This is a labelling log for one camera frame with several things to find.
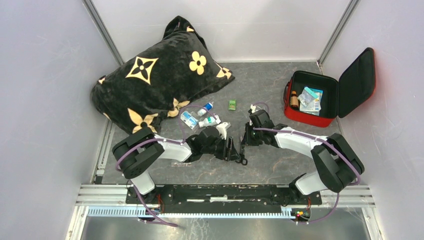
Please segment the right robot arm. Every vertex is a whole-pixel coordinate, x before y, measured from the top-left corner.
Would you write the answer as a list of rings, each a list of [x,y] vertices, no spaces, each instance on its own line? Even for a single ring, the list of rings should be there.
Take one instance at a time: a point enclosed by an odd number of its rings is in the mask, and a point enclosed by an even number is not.
[[[288,196],[293,203],[302,204],[310,194],[322,190],[340,193],[346,186],[361,181],[365,167],[341,134],[313,135],[282,123],[274,124],[264,109],[251,109],[248,113],[244,144],[295,151],[314,162],[314,172],[304,173],[289,184]]]

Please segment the small clear zip bag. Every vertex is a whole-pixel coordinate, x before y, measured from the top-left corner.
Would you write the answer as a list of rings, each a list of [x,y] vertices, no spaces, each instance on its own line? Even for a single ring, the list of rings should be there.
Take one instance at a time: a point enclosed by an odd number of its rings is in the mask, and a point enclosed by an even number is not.
[[[302,93],[298,96],[298,100],[304,106],[310,105],[311,103],[315,102],[315,100],[318,100],[319,98],[320,96],[307,86],[304,87]]]

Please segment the white blue gauze packet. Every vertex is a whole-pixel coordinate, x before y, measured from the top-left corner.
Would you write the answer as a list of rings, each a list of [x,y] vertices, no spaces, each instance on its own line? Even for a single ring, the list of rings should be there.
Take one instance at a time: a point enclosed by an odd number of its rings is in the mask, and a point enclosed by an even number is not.
[[[300,101],[299,110],[303,113],[319,116],[321,111],[321,101],[319,99],[316,99],[314,101],[311,101],[307,105],[305,105],[302,101]]]

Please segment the blue white wipes pack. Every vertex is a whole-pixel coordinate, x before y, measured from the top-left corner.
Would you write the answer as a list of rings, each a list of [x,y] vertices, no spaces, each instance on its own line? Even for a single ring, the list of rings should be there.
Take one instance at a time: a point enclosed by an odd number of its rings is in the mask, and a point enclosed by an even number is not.
[[[303,110],[306,112],[319,112],[321,110],[321,99],[324,91],[321,89],[315,89],[310,87],[305,87],[305,89],[309,92],[314,92],[317,96],[313,102],[310,102],[308,105],[303,107]]]

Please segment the black handled scissors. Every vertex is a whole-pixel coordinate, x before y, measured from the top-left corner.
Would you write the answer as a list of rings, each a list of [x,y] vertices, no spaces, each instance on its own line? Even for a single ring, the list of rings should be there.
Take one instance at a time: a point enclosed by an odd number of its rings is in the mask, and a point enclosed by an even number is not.
[[[240,160],[239,163],[243,166],[247,166],[248,165],[248,160],[246,159],[245,156],[245,147],[247,144],[247,132],[245,131],[243,134],[243,137],[240,138],[240,148],[239,148],[239,155],[240,155]]]

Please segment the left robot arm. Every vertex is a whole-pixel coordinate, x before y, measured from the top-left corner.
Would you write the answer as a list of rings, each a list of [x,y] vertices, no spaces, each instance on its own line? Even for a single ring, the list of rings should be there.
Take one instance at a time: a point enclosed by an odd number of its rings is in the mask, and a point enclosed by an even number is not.
[[[191,163],[203,155],[212,155],[219,160],[247,165],[247,159],[238,153],[233,138],[226,133],[226,128],[221,125],[208,126],[185,140],[176,140],[143,128],[112,148],[115,167],[132,182],[139,199],[151,204],[157,198],[157,190],[148,169],[157,160]]]

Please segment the brown bottle orange cap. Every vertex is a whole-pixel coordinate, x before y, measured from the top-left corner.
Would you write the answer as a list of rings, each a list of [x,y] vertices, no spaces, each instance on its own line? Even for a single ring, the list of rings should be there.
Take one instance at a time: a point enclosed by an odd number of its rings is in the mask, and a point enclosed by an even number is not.
[[[294,110],[299,110],[299,99],[296,91],[290,93],[289,105]]]

